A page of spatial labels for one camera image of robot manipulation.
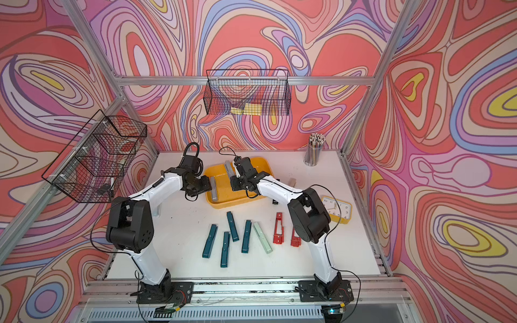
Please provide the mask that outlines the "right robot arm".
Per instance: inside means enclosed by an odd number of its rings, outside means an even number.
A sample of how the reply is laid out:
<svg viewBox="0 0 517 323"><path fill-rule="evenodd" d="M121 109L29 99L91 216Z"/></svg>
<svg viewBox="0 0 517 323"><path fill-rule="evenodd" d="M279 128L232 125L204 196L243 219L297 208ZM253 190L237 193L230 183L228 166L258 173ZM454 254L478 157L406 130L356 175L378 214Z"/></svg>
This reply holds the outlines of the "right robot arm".
<svg viewBox="0 0 517 323"><path fill-rule="evenodd" d="M230 177L233 191L265 196L286 205L296 234L308 243L315 268L316 290L324 300L331 299L341 285L342 276L333 266L333 255L327 246L331 217L319 194L313 188L299 190L259 172L249 157L234 158L235 175Z"/></svg>

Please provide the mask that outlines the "yellow plastic storage tray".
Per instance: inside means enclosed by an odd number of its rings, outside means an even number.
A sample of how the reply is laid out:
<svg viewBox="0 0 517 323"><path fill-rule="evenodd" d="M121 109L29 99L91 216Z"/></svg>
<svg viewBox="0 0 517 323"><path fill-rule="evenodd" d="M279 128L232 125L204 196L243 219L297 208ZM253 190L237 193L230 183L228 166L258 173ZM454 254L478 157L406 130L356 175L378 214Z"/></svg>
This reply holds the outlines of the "yellow plastic storage tray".
<svg viewBox="0 0 517 323"><path fill-rule="evenodd" d="M249 193L250 197L248 197L246 195L246 191L233 191L231 189L230 179L226 173L224 164L210 166L209 168L204 170L203 174L208 176L209 178L213 176L216 180L218 189L218 202L212 203L211 191L206 192L205 194L205 200L214 209L224 209L264 199L263 196L258 196L257 198L253 199L256 193Z"/></svg>

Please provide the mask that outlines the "grey pruning pliers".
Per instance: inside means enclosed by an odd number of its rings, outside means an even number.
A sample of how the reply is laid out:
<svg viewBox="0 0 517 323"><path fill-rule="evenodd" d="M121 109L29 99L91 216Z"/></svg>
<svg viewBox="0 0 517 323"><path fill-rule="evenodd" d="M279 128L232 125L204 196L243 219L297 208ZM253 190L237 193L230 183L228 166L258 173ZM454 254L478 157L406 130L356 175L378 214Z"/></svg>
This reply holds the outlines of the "grey pruning pliers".
<svg viewBox="0 0 517 323"><path fill-rule="evenodd" d="M211 185L211 201L212 203L218 202L218 189L215 178L212 176L209 178Z"/></svg>
<svg viewBox="0 0 517 323"><path fill-rule="evenodd" d="M226 161L224 163L224 168L226 170L226 173L227 173L229 179L231 179L233 176L235 176L234 167L233 167L231 161Z"/></svg>

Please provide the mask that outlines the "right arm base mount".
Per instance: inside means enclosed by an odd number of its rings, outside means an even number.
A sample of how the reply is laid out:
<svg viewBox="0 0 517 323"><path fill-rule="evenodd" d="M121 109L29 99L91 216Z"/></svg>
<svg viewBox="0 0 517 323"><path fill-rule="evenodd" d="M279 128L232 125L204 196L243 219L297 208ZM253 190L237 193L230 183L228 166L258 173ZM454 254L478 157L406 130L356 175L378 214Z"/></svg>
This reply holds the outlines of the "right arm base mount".
<svg viewBox="0 0 517 323"><path fill-rule="evenodd" d="M340 302L348 304L355 300L349 280L324 284L316 280L299 281L295 286L301 302Z"/></svg>

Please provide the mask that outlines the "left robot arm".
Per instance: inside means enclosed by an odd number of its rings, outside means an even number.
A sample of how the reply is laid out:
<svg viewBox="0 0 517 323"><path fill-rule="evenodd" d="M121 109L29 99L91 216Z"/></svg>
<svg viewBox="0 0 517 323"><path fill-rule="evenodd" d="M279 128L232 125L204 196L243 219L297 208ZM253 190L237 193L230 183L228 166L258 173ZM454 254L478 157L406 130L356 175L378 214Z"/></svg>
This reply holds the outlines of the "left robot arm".
<svg viewBox="0 0 517 323"><path fill-rule="evenodd" d="M170 272L160 262L152 246L153 219L160 215L161 204L177 192L196 201L209 192L211 183L203 175L203 162L198 156L185 154L177 167L161 171L161 176L143 190L112 202L106 240L128 255L142 274L141 284L154 293L170 292Z"/></svg>

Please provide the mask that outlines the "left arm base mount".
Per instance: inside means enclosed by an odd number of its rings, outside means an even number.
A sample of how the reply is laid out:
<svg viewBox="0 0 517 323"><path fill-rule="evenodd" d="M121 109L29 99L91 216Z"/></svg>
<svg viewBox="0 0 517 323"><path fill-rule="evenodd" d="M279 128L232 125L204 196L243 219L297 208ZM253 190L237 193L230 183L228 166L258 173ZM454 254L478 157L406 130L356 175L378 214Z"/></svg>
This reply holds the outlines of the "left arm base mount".
<svg viewBox="0 0 517 323"><path fill-rule="evenodd" d="M160 285L139 284L139 290L132 293L138 304L174 304L184 305L191 302L193 282L166 281Z"/></svg>

